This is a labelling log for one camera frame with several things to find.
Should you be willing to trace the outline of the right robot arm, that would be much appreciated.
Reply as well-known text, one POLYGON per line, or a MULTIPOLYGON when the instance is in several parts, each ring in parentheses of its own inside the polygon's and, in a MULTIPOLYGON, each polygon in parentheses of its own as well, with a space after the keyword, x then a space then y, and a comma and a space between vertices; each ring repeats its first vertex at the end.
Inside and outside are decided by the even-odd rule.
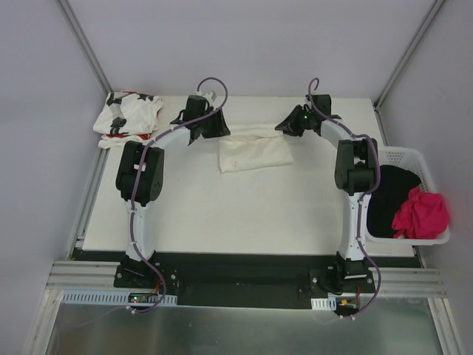
POLYGON ((381 182, 376 140, 353 133, 331 110, 329 95, 307 95, 275 130, 291 137, 315 132, 336 148, 334 181, 343 192, 342 236, 338 254, 351 262, 365 260, 367 210, 381 182))

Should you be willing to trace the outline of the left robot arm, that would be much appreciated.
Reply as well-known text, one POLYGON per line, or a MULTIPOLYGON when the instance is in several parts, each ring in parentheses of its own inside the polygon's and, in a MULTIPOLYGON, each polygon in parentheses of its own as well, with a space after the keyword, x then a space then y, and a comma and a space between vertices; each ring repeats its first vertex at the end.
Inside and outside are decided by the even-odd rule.
POLYGON ((115 185, 129 216, 129 246, 126 255, 138 262, 150 260, 155 247, 152 210, 163 189, 165 158, 185 149, 198 138, 229 136, 222 107, 216 107, 215 92, 196 92, 165 132, 143 144, 129 141, 121 155, 115 185))

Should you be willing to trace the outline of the cream white t shirt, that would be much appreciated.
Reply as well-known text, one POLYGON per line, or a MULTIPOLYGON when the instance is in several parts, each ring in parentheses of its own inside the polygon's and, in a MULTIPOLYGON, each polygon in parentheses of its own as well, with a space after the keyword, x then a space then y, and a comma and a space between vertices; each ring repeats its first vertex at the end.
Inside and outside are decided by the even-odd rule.
POLYGON ((235 125, 230 131, 230 135, 218 140, 221 173, 292 164, 288 142, 271 124, 235 125))

